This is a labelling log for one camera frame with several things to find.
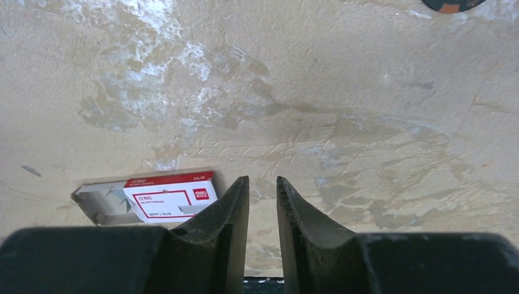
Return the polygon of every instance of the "small box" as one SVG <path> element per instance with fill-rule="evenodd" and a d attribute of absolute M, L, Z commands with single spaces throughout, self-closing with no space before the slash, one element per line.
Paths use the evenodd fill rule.
<path fill-rule="evenodd" d="M 81 186 L 72 196 L 98 225 L 185 222 L 217 199 L 214 171 Z"/>

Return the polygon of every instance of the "gray stain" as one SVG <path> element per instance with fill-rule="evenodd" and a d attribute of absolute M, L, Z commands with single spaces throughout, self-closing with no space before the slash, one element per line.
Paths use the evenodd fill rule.
<path fill-rule="evenodd" d="M 20 167 L 23 168 L 24 170 L 26 170 L 26 171 L 32 173 L 32 174 L 35 175 L 35 176 L 42 176 L 41 173 L 39 173 L 37 170 L 35 170 L 35 169 L 32 168 L 32 167 L 28 167 L 27 165 L 22 165 L 22 166 L 20 166 Z"/>

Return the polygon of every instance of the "red square logo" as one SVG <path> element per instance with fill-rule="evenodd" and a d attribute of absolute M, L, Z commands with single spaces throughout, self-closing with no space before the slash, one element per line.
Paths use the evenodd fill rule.
<path fill-rule="evenodd" d="M 205 188 L 193 189 L 193 193 L 195 194 L 195 198 L 197 200 L 209 200 L 209 194 Z"/>

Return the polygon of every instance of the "concrete floor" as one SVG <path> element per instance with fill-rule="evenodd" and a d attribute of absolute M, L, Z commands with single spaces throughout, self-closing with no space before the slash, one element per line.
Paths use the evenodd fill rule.
<path fill-rule="evenodd" d="M 282 275 L 277 175 L 353 230 L 519 245 L 519 1 L 138 2 L 1 1 L 0 236 L 211 167 L 250 176 L 247 275 Z"/>

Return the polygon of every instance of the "red and white box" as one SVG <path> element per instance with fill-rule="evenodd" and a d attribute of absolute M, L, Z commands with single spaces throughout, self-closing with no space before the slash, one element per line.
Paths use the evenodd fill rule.
<path fill-rule="evenodd" d="M 143 222 L 185 222 L 217 200 L 214 171 L 130 179 L 126 199 Z"/>

